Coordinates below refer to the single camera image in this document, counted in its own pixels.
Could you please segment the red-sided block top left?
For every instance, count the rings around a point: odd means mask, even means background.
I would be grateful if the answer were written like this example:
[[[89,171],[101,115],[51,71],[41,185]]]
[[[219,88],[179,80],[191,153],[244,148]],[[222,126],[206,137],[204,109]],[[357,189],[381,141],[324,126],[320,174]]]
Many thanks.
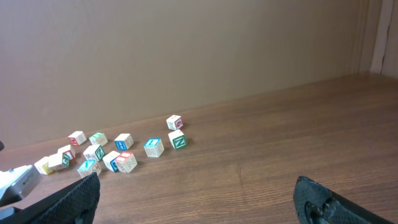
[[[80,146],[87,140],[83,131],[73,132],[71,135],[68,136],[68,139],[72,146]]]

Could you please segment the plain wooden block far left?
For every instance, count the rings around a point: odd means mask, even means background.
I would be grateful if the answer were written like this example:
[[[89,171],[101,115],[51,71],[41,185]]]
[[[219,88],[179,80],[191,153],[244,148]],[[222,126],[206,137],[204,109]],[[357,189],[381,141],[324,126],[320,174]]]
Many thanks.
[[[41,158],[39,161],[34,163],[35,168],[38,170],[40,174],[50,175],[54,173],[55,170],[49,167],[49,156],[45,156]]]

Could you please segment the wooden picture block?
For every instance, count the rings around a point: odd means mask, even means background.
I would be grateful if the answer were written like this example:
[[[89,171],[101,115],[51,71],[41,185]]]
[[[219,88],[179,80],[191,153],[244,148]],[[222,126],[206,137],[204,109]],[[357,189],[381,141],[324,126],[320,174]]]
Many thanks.
[[[167,126],[169,129],[175,131],[183,127],[182,117],[179,115],[172,115],[166,119]]]
[[[111,151],[103,157],[105,166],[112,172],[118,172],[119,169],[116,165],[115,159],[120,155],[119,152]]]

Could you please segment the red I block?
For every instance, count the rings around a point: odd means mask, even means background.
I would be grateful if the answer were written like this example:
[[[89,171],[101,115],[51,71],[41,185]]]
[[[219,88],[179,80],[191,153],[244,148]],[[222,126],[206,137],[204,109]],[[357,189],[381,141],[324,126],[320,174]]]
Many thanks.
[[[132,152],[122,152],[114,161],[119,171],[123,173],[130,173],[137,166],[136,158]]]

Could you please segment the wooden picture block top right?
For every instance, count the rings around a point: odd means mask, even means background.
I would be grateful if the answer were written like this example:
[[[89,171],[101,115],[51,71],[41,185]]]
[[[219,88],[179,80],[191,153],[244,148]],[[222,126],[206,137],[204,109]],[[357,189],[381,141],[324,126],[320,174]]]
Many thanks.
[[[166,119],[167,126],[169,129],[175,131],[183,127],[182,117],[179,115],[172,115]]]

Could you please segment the blue H block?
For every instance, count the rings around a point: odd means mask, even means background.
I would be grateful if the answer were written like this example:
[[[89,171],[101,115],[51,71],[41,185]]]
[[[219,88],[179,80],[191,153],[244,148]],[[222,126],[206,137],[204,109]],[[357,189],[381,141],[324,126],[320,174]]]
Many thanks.
[[[122,133],[114,140],[114,143],[117,150],[126,151],[134,144],[134,140],[131,134]]]

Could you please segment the green N block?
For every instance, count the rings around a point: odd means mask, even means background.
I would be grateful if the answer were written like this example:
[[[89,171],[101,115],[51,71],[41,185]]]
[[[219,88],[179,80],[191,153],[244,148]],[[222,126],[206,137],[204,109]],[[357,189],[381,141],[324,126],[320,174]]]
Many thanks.
[[[101,132],[97,132],[94,135],[90,136],[89,140],[92,145],[99,144],[101,146],[104,146],[108,142],[105,134]]]

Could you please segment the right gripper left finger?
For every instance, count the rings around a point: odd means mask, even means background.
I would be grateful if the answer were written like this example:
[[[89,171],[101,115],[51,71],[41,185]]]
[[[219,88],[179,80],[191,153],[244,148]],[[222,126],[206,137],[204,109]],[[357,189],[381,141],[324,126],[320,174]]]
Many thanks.
[[[92,173],[41,201],[1,219],[3,224],[92,224],[100,200],[100,180]]]

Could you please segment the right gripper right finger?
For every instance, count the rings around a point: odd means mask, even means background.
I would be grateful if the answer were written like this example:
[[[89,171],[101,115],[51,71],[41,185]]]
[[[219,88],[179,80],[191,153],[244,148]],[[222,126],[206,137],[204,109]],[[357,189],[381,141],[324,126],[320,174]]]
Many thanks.
[[[300,224],[392,224],[306,176],[298,177],[293,200]]]

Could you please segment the red-edged block left cluster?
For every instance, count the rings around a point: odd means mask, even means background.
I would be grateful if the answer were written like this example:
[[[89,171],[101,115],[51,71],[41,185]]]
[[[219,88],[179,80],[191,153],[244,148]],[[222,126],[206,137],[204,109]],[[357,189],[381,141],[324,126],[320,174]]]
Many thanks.
[[[67,155],[71,161],[76,159],[76,153],[71,144],[59,148],[57,152]]]

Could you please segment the wooden picture block centre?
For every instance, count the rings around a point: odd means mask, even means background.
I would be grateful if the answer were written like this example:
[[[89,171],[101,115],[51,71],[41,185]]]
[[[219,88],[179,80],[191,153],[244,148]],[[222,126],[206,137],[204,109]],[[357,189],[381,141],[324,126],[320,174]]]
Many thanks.
[[[105,166],[112,172],[118,172],[119,169],[116,165],[115,159],[120,155],[119,152],[111,151],[103,157]]]

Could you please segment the green-sided block right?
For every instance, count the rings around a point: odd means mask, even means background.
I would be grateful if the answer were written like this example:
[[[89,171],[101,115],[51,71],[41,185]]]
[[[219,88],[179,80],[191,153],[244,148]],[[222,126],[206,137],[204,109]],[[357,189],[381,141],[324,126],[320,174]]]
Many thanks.
[[[175,150],[181,149],[187,146],[187,140],[184,133],[181,130],[175,130],[168,134],[170,143]]]

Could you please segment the blue L block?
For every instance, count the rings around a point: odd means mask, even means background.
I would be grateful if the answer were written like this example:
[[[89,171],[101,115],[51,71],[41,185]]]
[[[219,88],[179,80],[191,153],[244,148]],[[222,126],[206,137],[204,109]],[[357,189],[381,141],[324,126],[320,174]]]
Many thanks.
[[[144,150],[148,157],[160,157],[164,152],[161,138],[150,138],[144,144]]]

